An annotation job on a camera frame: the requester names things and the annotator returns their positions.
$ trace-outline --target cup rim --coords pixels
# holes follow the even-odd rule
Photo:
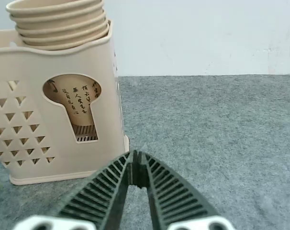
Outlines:
[[[49,34],[49,33],[56,33],[56,32],[62,32],[65,30],[73,30],[79,27],[83,27],[92,23],[96,23],[98,21],[100,21],[101,19],[106,17],[106,12],[103,10],[103,13],[101,15],[99,15],[98,17],[95,17],[93,19],[81,22],[81,23],[76,23],[76,24],[72,24],[72,25],[67,25],[67,26],[61,26],[61,27],[56,27],[56,28],[50,28],[50,29],[39,29],[39,30],[32,30],[32,29],[22,29],[19,28],[18,25],[15,26],[15,30],[24,35],[42,35],[42,34]]]
[[[22,35],[19,35],[20,38],[25,42],[38,42],[38,43],[44,43],[44,42],[57,42],[57,41],[62,41],[62,40],[67,40],[67,39],[72,39],[72,38],[76,38],[76,37],[80,37],[83,35],[87,35],[90,33],[93,33],[103,27],[106,27],[108,24],[108,20],[105,20],[102,24],[95,26],[91,29],[85,30],[85,31],[81,31],[81,32],[77,32],[74,34],[69,34],[69,35],[61,35],[61,36],[54,36],[54,37],[40,37],[40,38],[36,38],[36,37],[25,37]]]
[[[61,20],[61,19],[70,18],[70,17],[76,17],[81,14],[94,12],[102,8],[103,5],[104,5],[104,0],[101,0],[99,4],[91,6],[91,7],[87,7],[85,9],[81,9],[79,11],[72,11],[72,12],[67,12],[67,13],[62,13],[62,14],[40,16],[40,17],[27,17],[27,18],[23,18],[23,17],[17,18],[17,17],[14,17],[12,14],[10,14],[10,19],[16,22],[17,24],[18,23],[48,22],[48,21]]]
[[[90,42],[92,40],[98,39],[99,37],[103,36],[104,34],[107,34],[109,31],[110,25],[107,23],[106,29],[103,30],[101,33],[94,35],[91,38],[83,39],[81,41],[76,41],[76,42],[70,42],[70,43],[64,43],[60,45],[51,45],[51,46],[31,46],[31,45],[26,45],[26,47],[29,48],[34,48],[34,49],[40,49],[40,50],[61,50],[61,49],[69,49],[73,48],[76,46],[80,46],[84,43]]]
[[[15,0],[6,5],[6,11],[11,14],[36,14],[36,13],[46,13],[46,12],[54,12],[59,10],[67,10],[74,7],[79,7],[83,5],[87,5],[91,2],[95,2],[97,0],[78,0],[71,1],[67,3],[62,3],[58,5],[51,6],[42,6],[42,7],[32,7],[32,8],[13,8],[15,4],[22,2],[23,0]]]

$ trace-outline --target gray carpet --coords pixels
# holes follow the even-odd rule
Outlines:
[[[158,157],[238,230],[290,230],[290,76],[121,78],[131,148]],[[43,214],[80,180],[14,186],[0,165],[0,230]],[[122,230],[149,230],[130,188]]]

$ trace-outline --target triangular hole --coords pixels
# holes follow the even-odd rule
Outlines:
[[[3,133],[4,130],[5,128],[0,128],[0,135]]]
[[[27,111],[27,112],[23,112],[26,120],[31,116],[31,114],[33,113],[33,111]]]
[[[8,81],[8,85],[9,85],[11,91],[14,91],[16,89],[18,83],[19,83],[18,80],[10,80],[10,81]]]
[[[5,142],[5,144],[6,144],[7,146],[9,146],[10,143],[12,142],[12,140],[4,140],[3,142]]]
[[[34,149],[27,149],[28,154],[30,155]]]
[[[24,161],[17,161],[17,163],[21,166],[24,163]]]
[[[1,98],[1,99],[0,99],[0,106],[1,106],[1,108],[2,108],[3,105],[6,103],[6,101],[7,101],[7,98]]]
[[[43,153],[46,153],[49,149],[50,149],[50,147],[41,148],[41,150],[42,150]]]
[[[50,163],[55,157],[47,157],[46,160]]]
[[[32,162],[33,162],[34,164],[37,164],[39,160],[40,160],[40,158],[32,159]]]
[[[18,153],[19,151],[18,150],[14,150],[14,151],[11,151],[12,155],[15,157],[16,154]]]
[[[30,125],[31,130],[34,132],[36,128],[38,128],[39,124],[36,125]]]
[[[28,138],[21,138],[20,141],[24,145],[28,141]]]
[[[22,126],[15,126],[13,127],[15,133],[18,133],[21,130]]]
[[[19,105],[22,104],[23,100],[25,99],[26,97],[16,97],[16,100],[17,102],[19,103]]]
[[[36,137],[36,140],[38,143],[41,143],[41,141],[45,138],[45,136],[42,137]]]
[[[12,118],[14,117],[15,113],[10,113],[10,114],[5,114],[5,115],[6,115],[7,119],[8,119],[9,121],[11,121]]]

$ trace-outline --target utensil holder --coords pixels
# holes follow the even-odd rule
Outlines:
[[[24,47],[15,30],[0,31],[0,161],[13,184],[86,177],[129,150],[116,68],[112,22],[105,37],[60,51]],[[66,108],[43,91],[64,74],[101,87],[90,102],[96,139],[76,135]]]

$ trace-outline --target screw hole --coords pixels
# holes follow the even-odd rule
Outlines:
[[[227,230],[227,228],[221,223],[212,223],[209,226],[210,230]]]
[[[33,230],[51,230],[50,223],[41,223],[33,228]]]

